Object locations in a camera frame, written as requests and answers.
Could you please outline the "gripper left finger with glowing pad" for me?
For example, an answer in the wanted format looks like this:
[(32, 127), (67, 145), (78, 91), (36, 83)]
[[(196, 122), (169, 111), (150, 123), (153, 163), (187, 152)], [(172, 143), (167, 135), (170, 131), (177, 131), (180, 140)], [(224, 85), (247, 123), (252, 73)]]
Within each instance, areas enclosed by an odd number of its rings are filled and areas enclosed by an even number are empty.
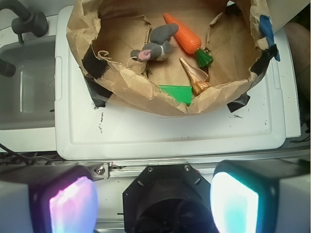
[(92, 233), (98, 194), (82, 165), (0, 168), (2, 233)]

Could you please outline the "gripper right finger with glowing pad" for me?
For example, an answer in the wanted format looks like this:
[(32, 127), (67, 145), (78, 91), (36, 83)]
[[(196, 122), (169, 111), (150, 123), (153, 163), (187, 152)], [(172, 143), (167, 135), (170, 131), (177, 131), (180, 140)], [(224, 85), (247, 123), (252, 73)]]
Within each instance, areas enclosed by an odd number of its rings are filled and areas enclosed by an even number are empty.
[(223, 160), (214, 170), (210, 205), (221, 233), (309, 233), (311, 163)]

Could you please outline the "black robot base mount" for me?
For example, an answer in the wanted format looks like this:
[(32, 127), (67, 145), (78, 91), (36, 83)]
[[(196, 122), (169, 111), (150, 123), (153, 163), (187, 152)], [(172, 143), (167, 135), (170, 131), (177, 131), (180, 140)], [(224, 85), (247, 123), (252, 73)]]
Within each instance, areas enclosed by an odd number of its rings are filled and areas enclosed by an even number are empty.
[(122, 194), (125, 232), (218, 232), (210, 188), (189, 164), (147, 166)]

